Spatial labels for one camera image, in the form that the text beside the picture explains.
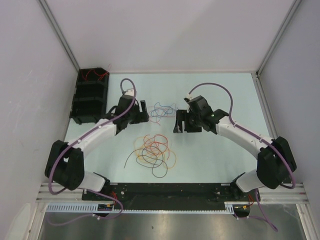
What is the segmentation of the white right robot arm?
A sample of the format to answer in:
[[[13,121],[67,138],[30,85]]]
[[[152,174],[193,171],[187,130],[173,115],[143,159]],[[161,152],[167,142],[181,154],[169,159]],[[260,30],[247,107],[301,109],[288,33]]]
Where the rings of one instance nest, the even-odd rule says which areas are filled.
[[[177,110],[174,133],[212,132],[236,143],[257,160],[256,169],[231,182],[230,194],[235,200],[242,201],[250,191],[261,187],[274,190],[292,177],[297,165],[285,138],[261,136],[245,129],[232,122],[231,115],[224,110],[212,110],[201,95],[184,100],[188,108]]]

